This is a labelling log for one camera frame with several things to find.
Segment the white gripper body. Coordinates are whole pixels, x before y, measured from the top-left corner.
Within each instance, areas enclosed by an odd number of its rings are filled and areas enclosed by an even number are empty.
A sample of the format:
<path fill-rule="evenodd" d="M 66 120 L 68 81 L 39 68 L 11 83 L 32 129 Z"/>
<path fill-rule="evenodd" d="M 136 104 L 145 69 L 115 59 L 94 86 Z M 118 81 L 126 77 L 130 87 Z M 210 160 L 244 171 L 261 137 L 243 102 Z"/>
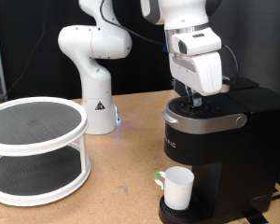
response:
<path fill-rule="evenodd" d="M 202 96 L 220 92 L 222 68 L 218 51 L 221 39 L 210 27 L 199 31 L 168 31 L 167 48 L 173 78 Z"/>

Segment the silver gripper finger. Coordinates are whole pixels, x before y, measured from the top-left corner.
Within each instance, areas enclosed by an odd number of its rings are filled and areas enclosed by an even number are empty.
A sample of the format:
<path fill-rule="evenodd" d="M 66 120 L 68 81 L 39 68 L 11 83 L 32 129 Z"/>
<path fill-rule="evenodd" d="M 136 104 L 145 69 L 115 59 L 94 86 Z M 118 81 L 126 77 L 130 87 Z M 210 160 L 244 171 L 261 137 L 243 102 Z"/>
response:
<path fill-rule="evenodd" d="M 191 90 L 190 100 L 193 107 L 200 107 L 203 104 L 202 96 L 195 90 Z"/>

